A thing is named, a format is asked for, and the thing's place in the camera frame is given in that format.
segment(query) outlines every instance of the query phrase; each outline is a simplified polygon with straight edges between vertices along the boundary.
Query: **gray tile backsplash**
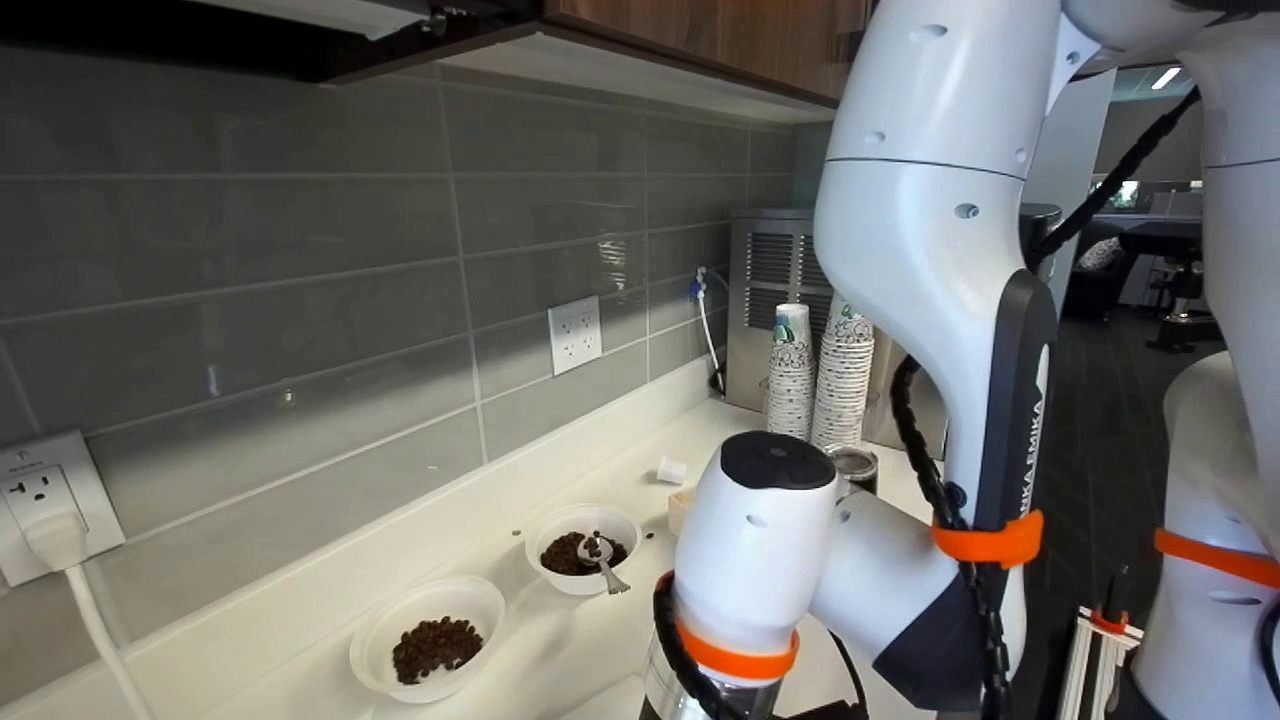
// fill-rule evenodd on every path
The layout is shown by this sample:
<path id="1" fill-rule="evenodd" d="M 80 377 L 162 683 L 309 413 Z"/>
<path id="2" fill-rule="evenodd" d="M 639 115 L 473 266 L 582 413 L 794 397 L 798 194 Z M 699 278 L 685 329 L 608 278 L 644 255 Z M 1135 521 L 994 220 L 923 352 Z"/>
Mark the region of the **gray tile backsplash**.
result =
<path id="1" fill-rule="evenodd" d="M 690 266 L 812 143 L 474 73 L 0 49 L 0 442 L 87 430 L 140 641 L 704 356 Z M 551 377 L 581 296 L 604 356 Z M 0 646 L 0 709 L 90 655 L 58 578 L 0 594 Z"/>

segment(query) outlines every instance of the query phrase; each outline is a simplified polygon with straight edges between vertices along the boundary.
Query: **white bowl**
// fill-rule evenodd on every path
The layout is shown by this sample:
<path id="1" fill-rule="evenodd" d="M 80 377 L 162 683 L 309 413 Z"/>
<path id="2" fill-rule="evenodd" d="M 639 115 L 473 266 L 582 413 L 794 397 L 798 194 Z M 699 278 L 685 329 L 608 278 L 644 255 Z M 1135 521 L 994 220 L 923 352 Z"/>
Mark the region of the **white bowl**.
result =
<path id="1" fill-rule="evenodd" d="M 443 621 L 443 616 L 469 621 L 481 631 L 485 646 L 465 667 L 452 667 L 452 670 L 440 667 L 416 683 L 400 683 L 392 665 L 400 637 L 423 621 Z M 452 577 L 367 621 L 351 637 L 349 665 L 354 681 L 381 695 L 392 695 L 400 705 L 434 705 L 481 670 L 485 655 L 491 653 L 500 621 L 502 621 L 502 594 L 488 578 Z"/>
<path id="2" fill-rule="evenodd" d="M 636 526 L 632 515 L 608 510 L 608 506 L 557 506 L 557 510 L 541 515 L 541 522 L 530 522 L 530 526 L 523 531 L 523 559 L 529 559 L 551 586 L 558 586 L 563 594 L 604 594 L 608 583 L 604 583 L 599 571 L 590 571 L 590 577 L 563 577 L 563 571 L 545 566 L 545 559 L 541 559 L 545 547 L 551 547 L 563 531 L 582 531 L 582 536 L 599 531 L 599 536 L 623 543 L 623 547 L 627 547 L 627 559 L 612 565 L 612 571 L 627 578 L 627 566 L 632 566 L 636 547 L 639 547 L 639 526 Z"/>

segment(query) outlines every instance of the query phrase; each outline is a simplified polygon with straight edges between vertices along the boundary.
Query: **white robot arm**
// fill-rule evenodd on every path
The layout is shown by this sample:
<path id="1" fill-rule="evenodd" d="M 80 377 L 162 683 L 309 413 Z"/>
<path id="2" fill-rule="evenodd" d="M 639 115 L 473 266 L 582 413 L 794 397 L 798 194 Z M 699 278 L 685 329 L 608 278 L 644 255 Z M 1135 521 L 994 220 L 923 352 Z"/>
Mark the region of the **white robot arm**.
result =
<path id="1" fill-rule="evenodd" d="M 904 343 L 946 403 L 943 494 L 952 506 L 939 506 L 935 522 L 1000 531 L 1030 505 L 1056 310 L 1019 260 L 1016 211 L 1038 119 L 1086 61 L 1120 62 L 1166 49 L 1183 51 L 1206 101 L 1206 298 L 1243 389 L 1240 420 L 1206 422 L 1256 434 L 1256 476 L 1240 480 L 1243 492 L 1200 476 L 1206 492 L 1200 486 L 1183 506 L 1172 464 L 1172 506 L 1183 506 L 1172 510 L 1172 526 L 1213 543 L 1223 541 L 1218 522 L 1243 515 L 1253 531 L 1240 541 L 1231 522 L 1228 547 L 1280 547 L 1280 385 L 1266 380 L 1266 367 L 1280 367 L 1280 324 L 1253 324 L 1280 309 L 1280 278 L 1273 278 L 1280 241 L 1266 237 L 1280 233 L 1280 33 L 1273 17 L 1243 21 L 1172 0 L 882 0 L 874 9 L 828 143 L 814 255 L 835 290 Z M 1191 406 L 1172 397 L 1172 403 L 1172 420 L 1213 413 L 1206 401 Z M 756 430 L 727 438 L 711 458 L 676 551 L 669 586 L 676 631 L 669 637 L 680 641 L 676 655 L 690 655 L 715 686 L 715 709 L 771 710 L 803 611 L 814 611 L 915 709 L 973 710 L 1000 695 L 1024 645 L 1019 566 L 954 565 L 935 547 L 930 526 L 874 494 L 857 494 L 835 521 L 830 494 L 830 467 L 808 442 Z M 1135 667 L 1148 700 L 1166 716 L 1203 716 L 1175 691 L 1206 646 L 1223 646 L 1213 641 L 1217 626 L 1183 631 L 1194 598 L 1203 598 L 1200 583 L 1157 598 L 1142 653 L 1152 658 Z M 1259 611 L 1253 602 L 1253 616 L 1235 621 L 1240 631 L 1253 631 Z M 1231 670 L 1213 716 L 1277 716 L 1259 695 L 1256 665 L 1243 655 Z M 690 705 L 686 686 L 652 681 L 644 710 L 699 716 L 704 700 L 708 686 Z"/>

